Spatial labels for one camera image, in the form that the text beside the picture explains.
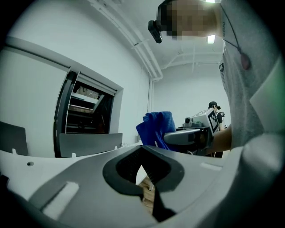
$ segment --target white panel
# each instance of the white panel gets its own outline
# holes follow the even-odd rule
[[[143,166],[138,169],[138,173],[136,176],[135,184],[139,185],[145,178],[147,177],[147,173],[144,170]]]
[[[123,35],[88,1],[37,0],[15,23],[9,36],[84,65],[100,77],[92,77],[88,71],[84,75],[104,85],[110,86],[107,81],[119,85],[120,90],[116,89],[123,89],[122,103],[116,104],[117,110],[120,108],[119,119],[112,112],[118,124],[113,130],[123,133],[123,143],[135,143],[135,127],[147,112],[149,77],[135,59],[135,50],[128,42],[123,43]]]
[[[90,97],[87,97],[87,96],[84,96],[84,95],[81,95],[81,94],[76,94],[76,93],[73,93],[71,94],[72,97],[75,97],[75,98],[79,98],[83,101],[86,101],[86,102],[90,102],[90,103],[93,103],[93,104],[97,104],[98,100],[97,99],[94,99],[94,98],[90,98]]]
[[[76,158],[38,158],[22,155],[13,155],[0,151],[1,174],[9,177],[7,188],[29,200],[35,191],[66,168],[85,158],[94,157],[112,151],[96,155],[88,155]]]
[[[117,92],[116,90],[114,90],[114,89],[112,89],[112,88],[110,88],[110,87],[108,87],[108,86],[106,86],[106,85],[104,85],[104,84],[102,84],[102,83],[92,79],[92,78],[89,78],[89,77],[87,77],[85,75],[82,75],[82,74],[79,74],[79,76],[77,78],[77,81],[80,81],[80,82],[82,82],[84,84],[87,84],[87,85],[89,85],[91,87],[94,87],[94,88],[96,88],[98,90],[101,90],[101,91],[103,91],[103,92],[105,92],[107,94],[110,94],[112,96],[115,96],[115,94]]]
[[[26,129],[30,156],[55,156],[53,120],[67,71],[18,50],[1,52],[0,121]]]

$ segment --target white ceiling beam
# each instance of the white ceiling beam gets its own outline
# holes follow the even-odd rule
[[[173,67],[173,66],[179,66],[179,65],[185,65],[185,64],[193,64],[193,65],[200,65],[200,64],[216,64],[218,63],[218,61],[208,61],[208,62],[194,62],[192,60],[183,60],[183,61],[177,61],[172,63],[170,66],[168,67]]]
[[[193,62],[195,62],[195,57],[197,55],[219,55],[219,56],[221,56],[222,52],[200,52],[200,53],[197,53],[195,51],[195,48],[194,48],[192,53],[179,53],[178,55],[173,57],[170,60],[169,63],[167,63],[166,65],[162,66],[161,69],[167,69],[168,67],[171,67],[171,66],[177,66],[177,65],[193,63]],[[190,60],[182,60],[182,61],[175,62],[175,60],[177,58],[181,57],[181,56],[193,56],[193,60],[192,61],[190,61]]]
[[[144,43],[146,43],[146,42],[148,42],[148,41],[149,41],[149,39],[145,39],[145,40],[143,40],[142,42],[139,42],[139,43],[135,44],[135,45],[132,47],[132,49],[137,48],[137,47],[143,45]]]

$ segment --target ceiling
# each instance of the ceiling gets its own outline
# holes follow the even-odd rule
[[[79,8],[83,8],[83,2],[81,2]],[[157,8],[163,2],[163,0],[87,0],[85,3],[87,7],[86,12],[90,11],[90,15],[99,16],[98,13],[94,14],[94,8],[90,8],[90,3],[98,2],[101,8],[106,8],[110,13],[112,13],[119,21],[126,25],[126,18],[133,24],[132,27],[127,27],[131,34],[135,34],[135,31],[139,31],[143,38],[149,45],[151,51],[153,52],[156,61],[158,62],[157,67],[160,69],[166,69],[168,67],[176,65],[184,65],[191,63],[217,63],[220,62],[222,58],[223,51],[223,40],[216,37],[214,44],[208,44],[206,38],[190,37],[185,41],[173,41],[171,37],[163,35],[163,42],[157,44],[153,39],[152,35],[147,29],[148,22],[150,20],[155,20]],[[120,17],[117,10],[114,10],[109,6],[110,2],[115,3],[117,10],[121,11],[125,19]],[[99,19],[102,23],[106,21],[104,27],[112,27],[111,29],[124,46],[130,50],[134,50],[133,45],[127,41],[127,39],[119,32],[119,30],[104,16]],[[140,60],[135,51],[131,51],[136,59]],[[154,66],[155,61],[149,55],[148,60]]]
[[[219,62],[223,51],[223,40],[216,37],[214,44],[208,44],[206,38],[189,38],[186,41],[173,41],[163,36],[163,42],[157,44],[147,29],[148,21],[155,20],[157,8],[163,0],[113,0],[126,16],[131,19],[153,51],[161,69],[188,63]]]

